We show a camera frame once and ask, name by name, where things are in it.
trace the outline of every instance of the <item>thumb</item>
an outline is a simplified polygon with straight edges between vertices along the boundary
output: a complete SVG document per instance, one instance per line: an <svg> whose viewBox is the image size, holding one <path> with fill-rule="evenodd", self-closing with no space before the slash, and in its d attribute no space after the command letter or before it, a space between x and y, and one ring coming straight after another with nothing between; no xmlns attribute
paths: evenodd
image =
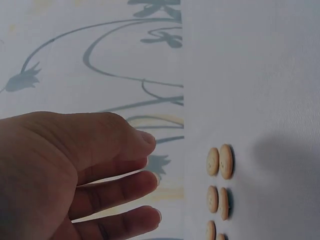
<svg viewBox="0 0 320 240"><path fill-rule="evenodd" d="M77 171L110 160L137 160L156 147L155 138L110 113L34 112L16 117L62 152Z"/></svg>

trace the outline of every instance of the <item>white paper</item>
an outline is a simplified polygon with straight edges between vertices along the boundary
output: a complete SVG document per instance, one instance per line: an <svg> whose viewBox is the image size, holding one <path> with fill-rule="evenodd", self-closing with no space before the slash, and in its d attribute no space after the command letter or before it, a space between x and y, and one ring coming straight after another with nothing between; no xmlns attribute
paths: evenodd
<svg viewBox="0 0 320 240"><path fill-rule="evenodd" d="M214 220L229 240L320 238L320 1L186 0L185 240ZM232 145L231 180L210 177ZM206 205L232 195L229 220Z"/></svg>

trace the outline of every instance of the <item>fingernail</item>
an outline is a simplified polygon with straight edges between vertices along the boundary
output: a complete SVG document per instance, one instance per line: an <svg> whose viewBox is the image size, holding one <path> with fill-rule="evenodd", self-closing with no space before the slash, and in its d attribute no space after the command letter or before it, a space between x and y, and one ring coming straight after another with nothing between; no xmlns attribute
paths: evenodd
<svg viewBox="0 0 320 240"><path fill-rule="evenodd" d="M156 209L155 208L155 210L158 212L158 214L159 214L159 218L160 218L160 221L159 221L159 223L161 223L161 221L162 221L162 215L161 215L161 212L158 210L158 209Z"/></svg>
<svg viewBox="0 0 320 240"><path fill-rule="evenodd" d="M153 144L156 140L155 140L155 137L152 136L150 133L147 133L145 131L140 131L140 130L137 130L139 132L139 134L141 135L141 137L143 138L143 140L145 142L147 142L148 144Z"/></svg>
<svg viewBox="0 0 320 240"><path fill-rule="evenodd" d="M156 174L155 172L153 172L153 175L155 176L156 178L156 185L159 186L160 185L160 177L158 174Z"/></svg>

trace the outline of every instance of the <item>finger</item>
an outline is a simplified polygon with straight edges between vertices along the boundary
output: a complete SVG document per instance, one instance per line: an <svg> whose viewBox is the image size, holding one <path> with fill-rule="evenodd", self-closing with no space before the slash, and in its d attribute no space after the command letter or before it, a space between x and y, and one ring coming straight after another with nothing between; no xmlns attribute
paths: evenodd
<svg viewBox="0 0 320 240"><path fill-rule="evenodd" d="M77 171L115 160L136 160L155 149L155 138L110 112L58 114L34 112L19 123L62 152Z"/></svg>
<svg viewBox="0 0 320 240"><path fill-rule="evenodd" d="M82 240L69 218L65 218L49 240Z"/></svg>
<svg viewBox="0 0 320 240"><path fill-rule="evenodd" d="M75 190L69 209L71 220L83 218L112 208L153 192L157 177L150 171L141 171L117 180L80 186Z"/></svg>
<svg viewBox="0 0 320 240"><path fill-rule="evenodd" d="M132 161L118 161L113 159L95 166L90 166L78 173L78 185L131 173L143 169L147 165L147 162L146 157Z"/></svg>
<svg viewBox="0 0 320 240"><path fill-rule="evenodd" d="M74 223L82 240L123 240L156 229L161 214L151 206L142 206L119 214Z"/></svg>

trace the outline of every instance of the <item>hand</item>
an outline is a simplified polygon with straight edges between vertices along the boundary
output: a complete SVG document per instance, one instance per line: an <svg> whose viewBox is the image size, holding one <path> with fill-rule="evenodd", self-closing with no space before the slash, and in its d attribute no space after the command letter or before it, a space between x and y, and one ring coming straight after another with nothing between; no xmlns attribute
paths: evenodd
<svg viewBox="0 0 320 240"><path fill-rule="evenodd" d="M157 188L144 168L156 141L113 113L29 113L0 120L0 239L120 240L158 227L150 206L73 223Z"/></svg>

